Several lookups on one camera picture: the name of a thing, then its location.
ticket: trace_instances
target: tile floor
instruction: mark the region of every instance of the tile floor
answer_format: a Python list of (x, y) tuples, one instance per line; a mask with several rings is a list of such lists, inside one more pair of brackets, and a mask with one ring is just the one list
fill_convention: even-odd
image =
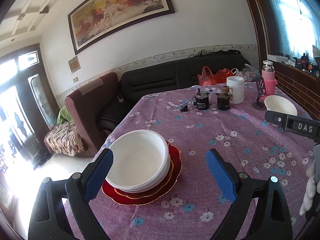
[(28, 239), (28, 228), (33, 204), (42, 179), (53, 181), (68, 179), (75, 172), (82, 172), (92, 157), (71, 157), (55, 154), (44, 165), (32, 170), (27, 165), (15, 165), (6, 172), (6, 179), (19, 197), (13, 227), (24, 239)]

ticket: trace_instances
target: purple tablecloth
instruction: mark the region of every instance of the purple tablecloth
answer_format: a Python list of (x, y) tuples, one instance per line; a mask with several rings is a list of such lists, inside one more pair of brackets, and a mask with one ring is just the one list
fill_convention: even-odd
[[(210, 102), (214, 105), (214, 93), (220, 87), (213, 86)], [(144, 96), (108, 137), (99, 153), (129, 131), (156, 131), (180, 150), (182, 171), (170, 192), (143, 206), (119, 205), (100, 191), (90, 207), (103, 229), (111, 240), (209, 239), (230, 206), (205, 162), (206, 152), (216, 148), (239, 172), (256, 179), (278, 177), (296, 236), (305, 223), (299, 209), (308, 181), (305, 171), (314, 158), (314, 142), (266, 123), (265, 112), (251, 106), (257, 96), (255, 83), (245, 85), (244, 103), (232, 105), (229, 111), (219, 111), (214, 105), (205, 111), (194, 106), (186, 113), (179, 111), (195, 92), (192, 87)], [(279, 89), (276, 93), (288, 98)], [(294, 105), (298, 116), (309, 117), (302, 107)], [(254, 209), (252, 201), (239, 239), (245, 236)], [(75, 236), (81, 239), (69, 207), (67, 213)]]

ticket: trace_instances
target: black leather sofa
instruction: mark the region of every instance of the black leather sofa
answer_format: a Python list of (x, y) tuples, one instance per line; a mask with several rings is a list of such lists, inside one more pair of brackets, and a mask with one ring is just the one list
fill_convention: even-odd
[(127, 71), (118, 84), (119, 95), (124, 101), (119, 102), (118, 98), (114, 97), (99, 111), (96, 124), (106, 138), (142, 96), (198, 85), (197, 75), (204, 66), (217, 73), (223, 68), (242, 70), (244, 64), (250, 63), (238, 50), (229, 50)]

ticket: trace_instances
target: ceiling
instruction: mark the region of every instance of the ceiling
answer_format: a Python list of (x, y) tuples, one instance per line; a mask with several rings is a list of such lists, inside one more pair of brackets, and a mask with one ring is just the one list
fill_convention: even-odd
[(41, 22), (58, 0), (16, 0), (0, 24), (0, 48), (41, 35)]

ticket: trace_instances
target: white glove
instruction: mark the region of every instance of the white glove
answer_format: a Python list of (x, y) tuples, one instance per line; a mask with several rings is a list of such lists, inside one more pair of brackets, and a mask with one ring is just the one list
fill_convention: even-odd
[(313, 198), (316, 195), (316, 191), (320, 194), (320, 182), (318, 185), (315, 181), (316, 165), (313, 161), (306, 170), (306, 176), (309, 177), (306, 187), (306, 193), (303, 197), (303, 203), (300, 208), (299, 215), (303, 216), (306, 211), (309, 211), (312, 207)]

